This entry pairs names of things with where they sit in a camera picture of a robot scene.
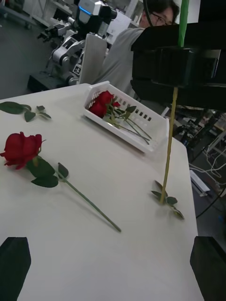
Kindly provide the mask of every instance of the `white table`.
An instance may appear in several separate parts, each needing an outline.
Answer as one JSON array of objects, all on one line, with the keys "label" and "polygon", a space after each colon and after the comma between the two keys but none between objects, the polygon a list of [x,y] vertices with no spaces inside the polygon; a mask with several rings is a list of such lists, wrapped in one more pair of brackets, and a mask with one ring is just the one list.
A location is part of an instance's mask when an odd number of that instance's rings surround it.
[{"label": "white table", "polygon": [[203,300],[190,254],[197,235],[185,147],[173,141],[168,194],[180,221],[149,194],[162,181],[165,155],[151,161],[82,117],[87,85],[15,97],[44,105],[52,121],[26,123],[0,111],[0,150],[11,133],[42,134],[41,155],[61,162],[70,181],[122,229],[115,231],[64,183],[45,189],[0,159],[0,244],[27,237],[32,264],[18,301]]}]

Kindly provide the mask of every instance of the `rose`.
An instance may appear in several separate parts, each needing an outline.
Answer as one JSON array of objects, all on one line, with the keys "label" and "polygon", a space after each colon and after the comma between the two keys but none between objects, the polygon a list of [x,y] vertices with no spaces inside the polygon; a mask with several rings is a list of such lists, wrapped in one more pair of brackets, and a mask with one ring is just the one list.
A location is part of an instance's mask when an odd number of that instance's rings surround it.
[{"label": "rose", "polygon": [[21,169],[38,155],[40,147],[40,134],[29,137],[25,137],[23,132],[11,134],[6,140],[5,152],[0,156],[5,157],[5,165],[17,165],[16,169]]},{"label": "rose", "polygon": [[102,92],[97,98],[96,101],[98,101],[102,106],[105,106],[106,104],[109,104],[111,100],[114,98],[114,95],[111,94],[108,91]]},{"label": "rose", "polygon": [[[102,92],[96,99],[93,105],[89,108],[89,111],[95,115],[97,115],[100,118],[103,118],[107,113],[107,104],[111,102],[111,100],[114,98],[114,95],[112,95],[110,92],[105,91]],[[113,107],[119,107],[120,103],[115,102],[112,103]]]}]

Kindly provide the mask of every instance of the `floor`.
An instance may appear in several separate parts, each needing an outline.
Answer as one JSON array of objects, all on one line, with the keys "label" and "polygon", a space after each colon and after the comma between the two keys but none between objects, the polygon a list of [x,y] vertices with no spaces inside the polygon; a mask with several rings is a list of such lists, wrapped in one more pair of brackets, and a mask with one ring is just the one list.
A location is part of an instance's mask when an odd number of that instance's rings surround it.
[{"label": "floor", "polygon": [[42,28],[25,29],[10,16],[0,16],[0,25],[0,99],[28,94],[29,75],[45,68],[50,45],[37,39]]},{"label": "floor", "polygon": [[[51,53],[50,45],[37,40],[42,28],[33,27],[31,30],[27,30],[24,28],[23,22],[12,18],[4,19],[1,16],[0,24],[2,25],[0,27],[0,99],[28,94],[30,91],[26,86],[29,75],[45,68]],[[156,103],[145,104],[158,113],[162,113],[164,109]],[[203,155],[194,164],[204,169],[210,168]],[[207,175],[199,175],[210,186],[213,184]],[[222,171],[222,175],[222,180],[226,182],[226,169]],[[194,191],[196,215],[202,212],[214,197],[213,190],[212,196],[202,198]],[[222,222],[223,212],[220,212],[222,208],[222,203],[218,201],[214,207],[197,220],[197,226],[199,235],[213,236],[226,251],[225,225]]]}]

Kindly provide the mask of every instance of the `blue light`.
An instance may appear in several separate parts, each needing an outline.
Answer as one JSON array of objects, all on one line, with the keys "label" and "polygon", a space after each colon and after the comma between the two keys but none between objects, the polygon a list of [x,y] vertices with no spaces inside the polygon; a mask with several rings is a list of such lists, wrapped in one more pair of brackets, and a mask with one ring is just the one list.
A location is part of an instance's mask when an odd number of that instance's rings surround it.
[{"label": "blue light", "polygon": [[84,9],[84,8],[82,8],[80,5],[79,5],[79,9],[81,10],[81,11],[83,11],[84,13],[86,13],[87,15],[92,15],[89,11],[87,11],[86,9]]}]

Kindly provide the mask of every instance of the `white plastic basket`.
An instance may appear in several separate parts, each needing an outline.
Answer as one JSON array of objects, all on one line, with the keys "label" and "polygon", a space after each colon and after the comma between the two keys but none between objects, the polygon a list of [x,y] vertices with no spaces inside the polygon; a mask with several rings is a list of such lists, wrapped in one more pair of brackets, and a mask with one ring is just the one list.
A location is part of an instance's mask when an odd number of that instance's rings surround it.
[{"label": "white plastic basket", "polygon": [[[115,101],[120,103],[120,109],[122,110],[125,110],[128,106],[137,107],[137,109],[131,114],[130,118],[152,137],[149,141],[149,145],[141,137],[131,134],[126,130],[118,129],[89,111],[89,108],[95,102],[95,99],[104,91],[109,91],[111,94],[115,95]],[[84,115],[144,153],[153,153],[157,151],[161,145],[168,142],[169,120],[163,118],[132,97],[121,92],[119,89],[112,86],[109,81],[89,86],[86,92]]]}]

